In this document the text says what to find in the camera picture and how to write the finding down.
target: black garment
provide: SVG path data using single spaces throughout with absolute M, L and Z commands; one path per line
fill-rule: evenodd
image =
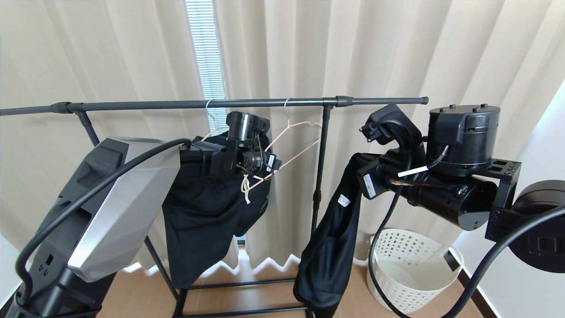
M 331 318 L 345 292 L 359 225 L 361 190 L 353 155 L 320 224 L 302 252 L 294 296 L 316 318 Z
M 270 142 L 265 137 L 261 143 Z M 225 181 L 189 179 L 192 170 L 181 167 L 163 203 L 169 268 L 177 289 L 190 287 L 226 256 L 233 236 L 244 235 L 267 209 L 271 185 L 265 181 L 253 188 L 247 204 L 240 190 L 243 176 Z M 251 185 L 258 182 L 249 180 Z

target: hanger hook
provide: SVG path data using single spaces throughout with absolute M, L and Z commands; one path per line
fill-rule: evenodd
M 208 104 L 210 104 L 211 101 L 213 101 L 214 98 L 212 98 L 211 100 L 208 100 L 208 102 L 206 103 L 206 113 L 208 114 L 208 116 L 212 117 L 212 120 L 214 121 L 214 127 L 217 128 L 218 127 L 218 123 L 216 122 L 216 118 L 214 117 L 214 115 L 210 114 L 210 112 L 208 111 Z
M 282 106 L 282 110 L 284 110 L 284 114 L 286 115 L 286 118 L 288 119 L 288 122 L 290 122 L 290 117 L 288 117 L 288 113 L 286 112 L 286 103 L 288 102 L 289 99 L 291 99 L 292 97 L 287 98 L 284 101 L 284 105 Z

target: curtain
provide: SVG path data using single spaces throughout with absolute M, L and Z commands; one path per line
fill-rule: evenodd
M 495 156 L 516 158 L 565 79 L 563 1 L 215 1 L 228 98 L 419 97 L 401 105 L 427 132 L 431 108 L 499 106 Z M 380 106 L 332 110 L 320 216 L 355 152 L 383 153 L 358 132 Z M 283 109 L 247 109 L 286 127 Z M 321 108 L 288 108 L 291 123 L 321 120 Z M 320 135 L 290 131 L 275 144 L 287 160 Z M 264 217 L 247 234 L 251 264 L 283 264 L 308 242 L 317 149 L 273 179 Z M 392 194 L 363 200 L 356 257 L 366 259 Z M 460 230 L 401 200 L 389 226 L 451 244 Z
M 59 101 L 199 100 L 186 4 L 174 1 L 1 1 L 3 108 Z M 91 112 L 109 136 L 172 140 L 205 135 L 204 110 Z M 21 249 L 92 149 L 74 115 L 1 118 L 0 231 Z M 166 257 L 162 214 L 149 233 Z M 237 257 L 231 253 L 231 263 Z M 142 247 L 135 261 L 148 268 Z

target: white plastic basket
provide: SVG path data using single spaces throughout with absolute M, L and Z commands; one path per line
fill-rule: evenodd
M 451 270 L 444 259 L 448 251 L 459 261 L 456 270 Z M 424 307 L 457 279 L 462 265 L 463 257 L 456 249 L 397 229 L 383 230 L 369 262 L 386 297 L 403 313 Z M 377 292 L 369 271 L 367 285 L 375 299 L 390 309 Z

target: clothes rack pole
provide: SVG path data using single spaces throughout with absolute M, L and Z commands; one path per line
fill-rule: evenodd
M 320 150 L 318 153 L 318 169 L 316 172 L 316 186 L 314 189 L 314 194 L 312 196 L 313 206 L 312 206 L 312 225 L 311 232 L 312 235 L 316 229 L 318 223 L 318 211 L 321 202 L 321 181 L 324 169 L 324 159 L 325 159 L 325 148 L 328 138 L 328 126 L 329 117 L 333 107 L 345 107 L 351 105 L 385 105 L 385 104 L 427 104 L 427 97 L 418 98 L 352 98 L 348 96 L 336 96 L 331 98 L 292 98 L 290 100 L 286 99 L 270 99 L 270 100 L 217 100 L 208 102 L 204 101 L 156 101 L 156 102 L 103 102 L 103 103 L 70 103 L 70 102 L 60 102 L 50 106 L 36 106 L 28 108 L 12 108 L 12 109 L 1 109 L 0 116 L 7 115 L 20 115 L 20 114 L 39 114 L 39 113 L 59 113 L 59 114 L 76 114 L 83 125 L 90 141 L 94 146 L 99 144 L 98 136 L 92 126 L 92 123 L 87 115 L 87 111 L 96 110 L 134 110 L 134 109 L 202 109 L 208 104 L 209 108 L 242 108 L 242 107 L 279 107 L 284 106 L 323 106 L 322 113 L 322 128 L 321 128 L 321 138 L 320 138 Z M 173 312 L 173 318 L 216 318 L 216 317 L 232 317 L 232 316 L 242 316 L 242 315 L 253 315 L 259 313 L 271 313 L 271 312 L 284 312 L 284 311 L 296 311 L 304 310 L 307 318 L 313 318 L 313 314 L 305 306 L 287 306 L 287 307 L 277 307 L 277 308 L 266 308 L 259 310 L 245 310 L 245 311 L 234 311 L 234 312 L 222 312 L 222 313 L 207 313 L 201 315 L 183 315 L 183 308 L 186 302 L 186 297 L 188 295 L 189 289 L 181 289 L 178 293 L 176 289 L 172 286 L 171 278 L 165 271 L 163 263 L 159 259 L 159 256 L 151 243 L 149 237 L 145 238 L 145 245 L 151 254 L 151 257 L 155 261 L 161 275 L 169 287 L 173 297 L 176 300 L 175 309 Z M 250 286 L 250 285 L 263 285 L 269 283 L 282 283 L 282 282 L 292 282 L 291 279 L 281 279 L 281 280 L 267 280 L 267 281 L 253 281 L 253 282 L 238 282 L 238 283 L 228 283 L 228 284 L 214 284 L 214 285 L 203 285 L 203 286 L 192 286 L 190 290 L 193 289 L 209 289 L 209 288 L 220 288 L 220 287 L 239 287 L 239 286 Z

